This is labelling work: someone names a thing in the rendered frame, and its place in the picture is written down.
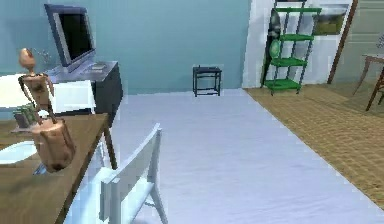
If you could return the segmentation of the grey flat television set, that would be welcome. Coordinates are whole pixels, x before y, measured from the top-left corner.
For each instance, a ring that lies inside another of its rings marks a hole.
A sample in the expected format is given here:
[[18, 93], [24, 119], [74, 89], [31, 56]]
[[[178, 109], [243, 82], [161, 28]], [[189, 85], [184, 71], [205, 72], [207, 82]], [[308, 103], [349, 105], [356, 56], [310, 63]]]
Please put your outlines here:
[[71, 73], [91, 60], [96, 51], [85, 7], [44, 5], [62, 70]]

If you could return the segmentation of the small black side table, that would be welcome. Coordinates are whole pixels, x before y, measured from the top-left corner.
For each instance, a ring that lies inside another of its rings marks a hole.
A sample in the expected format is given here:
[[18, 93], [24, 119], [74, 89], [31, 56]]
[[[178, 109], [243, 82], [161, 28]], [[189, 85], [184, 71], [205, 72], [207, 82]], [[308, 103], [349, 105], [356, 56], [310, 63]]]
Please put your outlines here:
[[199, 95], [221, 95], [222, 70], [218, 66], [192, 68], [192, 91]]

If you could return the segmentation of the white wooden chair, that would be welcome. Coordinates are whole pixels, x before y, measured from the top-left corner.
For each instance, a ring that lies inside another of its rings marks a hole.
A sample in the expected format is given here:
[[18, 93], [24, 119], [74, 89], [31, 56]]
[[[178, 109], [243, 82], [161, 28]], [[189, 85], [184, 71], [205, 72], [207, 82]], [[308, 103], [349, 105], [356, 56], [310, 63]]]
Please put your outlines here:
[[156, 123], [118, 169], [102, 168], [97, 174], [96, 224], [131, 224], [144, 205], [154, 207], [162, 224], [168, 224], [157, 187], [161, 137]]

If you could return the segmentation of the dark grey television cabinet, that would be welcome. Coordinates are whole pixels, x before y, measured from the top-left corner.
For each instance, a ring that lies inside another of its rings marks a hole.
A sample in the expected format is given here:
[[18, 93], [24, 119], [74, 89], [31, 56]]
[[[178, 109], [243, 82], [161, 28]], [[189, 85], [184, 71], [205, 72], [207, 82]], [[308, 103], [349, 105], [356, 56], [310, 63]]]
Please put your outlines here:
[[122, 82], [117, 61], [99, 62], [105, 64], [103, 70], [92, 71], [90, 66], [95, 63], [86, 63], [71, 73], [65, 73], [60, 69], [47, 71], [54, 84], [89, 80], [91, 82], [95, 112], [90, 109], [80, 109], [69, 112], [55, 113], [58, 116], [103, 114], [108, 115], [108, 124], [112, 126], [117, 110], [123, 98]]

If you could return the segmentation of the green round plate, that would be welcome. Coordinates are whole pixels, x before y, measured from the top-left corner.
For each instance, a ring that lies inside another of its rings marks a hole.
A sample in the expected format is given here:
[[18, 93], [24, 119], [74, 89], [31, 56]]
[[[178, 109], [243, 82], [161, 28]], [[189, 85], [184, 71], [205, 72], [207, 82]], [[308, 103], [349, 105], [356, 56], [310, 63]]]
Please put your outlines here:
[[269, 55], [271, 58], [278, 58], [280, 56], [281, 42], [277, 39], [273, 40], [269, 47]]

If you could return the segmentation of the green metal shelf unit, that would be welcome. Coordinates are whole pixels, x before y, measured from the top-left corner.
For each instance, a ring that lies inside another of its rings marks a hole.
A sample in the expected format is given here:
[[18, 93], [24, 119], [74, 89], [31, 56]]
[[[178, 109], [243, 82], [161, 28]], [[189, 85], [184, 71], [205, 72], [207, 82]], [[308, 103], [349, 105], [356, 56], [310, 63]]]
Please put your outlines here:
[[[315, 39], [314, 28], [317, 20], [313, 19], [312, 32], [310, 34], [300, 33], [301, 22], [304, 13], [319, 15], [320, 7], [306, 7], [307, 0], [274, 0], [272, 9], [275, 9], [280, 16], [281, 34], [278, 38], [270, 37], [267, 30], [265, 55], [262, 66], [260, 87], [267, 87], [271, 95], [276, 91], [295, 89], [299, 93], [302, 88], [304, 73], [308, 65], [308, 58]], [[294, 33], [287, 33], [289, 17], [292, 13], [298, 13], [298, 23]], [[269, 47], [273, 40], [281, 42], [281, 53], [278, 58], [271, 58]], [[296, 44], [308, 42], [304, 58], [295, 56]]]

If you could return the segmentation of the dark green vase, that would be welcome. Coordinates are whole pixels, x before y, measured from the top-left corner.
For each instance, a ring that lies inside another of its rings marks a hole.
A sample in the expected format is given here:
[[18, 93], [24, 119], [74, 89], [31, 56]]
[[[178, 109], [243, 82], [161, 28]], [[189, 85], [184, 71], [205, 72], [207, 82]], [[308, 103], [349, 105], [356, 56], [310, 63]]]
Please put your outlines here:
[[281, 34], [280, 16], [275, 9], [271, 10], [269, 21], [268, 35], [270, 37], [278, 38]]

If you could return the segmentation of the wooden mannequin figure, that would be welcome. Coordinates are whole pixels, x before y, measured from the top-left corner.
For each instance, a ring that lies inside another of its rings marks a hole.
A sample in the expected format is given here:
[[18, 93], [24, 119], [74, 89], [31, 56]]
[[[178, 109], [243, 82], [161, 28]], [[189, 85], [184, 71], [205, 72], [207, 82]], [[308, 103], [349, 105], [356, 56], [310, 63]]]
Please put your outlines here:
[[37, 124], [31, 128], [38, 155], [49, 173], [69, 166], [75, 156], [76, 147], [64, 119], [58, 119], [53, 111], [50, 96], [54, 86], [45, 73], [35, 73], [36, 64], [32, 52], [23, 48], [19, 63], [28, 72], [18, 79], [20, 88], [34, 106]]

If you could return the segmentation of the small green potted plant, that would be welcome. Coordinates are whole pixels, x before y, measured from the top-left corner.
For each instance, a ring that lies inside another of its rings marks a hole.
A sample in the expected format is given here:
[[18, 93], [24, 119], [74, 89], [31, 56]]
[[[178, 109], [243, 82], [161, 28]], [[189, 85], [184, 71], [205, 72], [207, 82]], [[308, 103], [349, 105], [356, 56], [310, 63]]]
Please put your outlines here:
[[31, 125], [36, 123], [32, 103], [17, 107], [13, 111], [13, 116], [20, 128], [29, 128]]

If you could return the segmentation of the framed landscape picture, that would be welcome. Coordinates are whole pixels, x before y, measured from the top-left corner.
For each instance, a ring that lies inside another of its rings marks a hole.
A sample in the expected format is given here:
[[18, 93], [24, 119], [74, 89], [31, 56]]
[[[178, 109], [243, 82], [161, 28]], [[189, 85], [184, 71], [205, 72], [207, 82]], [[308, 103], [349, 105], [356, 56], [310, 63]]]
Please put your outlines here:
[[314, 15], [317, 20], [314, 34], [317, 36], [339, 35], [347, 14], [348, 4], [320, 4], [321, 13]]

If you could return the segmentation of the pale blue plate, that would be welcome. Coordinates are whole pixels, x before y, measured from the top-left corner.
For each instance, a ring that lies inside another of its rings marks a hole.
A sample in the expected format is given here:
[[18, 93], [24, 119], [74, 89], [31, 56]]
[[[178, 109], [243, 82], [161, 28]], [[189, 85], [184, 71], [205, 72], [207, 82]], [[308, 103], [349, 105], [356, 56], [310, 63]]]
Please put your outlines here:
[[0, 150], [0, 165], [22, 161], [37, 152], [33, 141], [12, 144]]

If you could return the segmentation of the reddish brown wooden table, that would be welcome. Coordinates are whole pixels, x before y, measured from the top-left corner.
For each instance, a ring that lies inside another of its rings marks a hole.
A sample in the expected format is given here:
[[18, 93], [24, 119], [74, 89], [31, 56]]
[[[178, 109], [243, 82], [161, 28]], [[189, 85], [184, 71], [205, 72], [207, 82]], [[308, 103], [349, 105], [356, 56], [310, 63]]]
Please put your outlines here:
[[363, 84], [365, 78], [367, 77], [370, 65], [372, 63], [376, 63], [381, 67], [381, 71], [376, 74], [375, 78], [368, 79], [369, 83], [374, 83], [373, 91], [371, 93], [370, 99], [366, 106], [366, 111], [368, 111], [372, 106], [372, 103], [376, 97], [376, 94], [379, 91], [384, 92], [384, 54], [364, 54], [364, 61], [365, 61], [364, 68], [362, 70], [360, 79], [353, 91], [353, 94], [356, 94], [360, 86]]

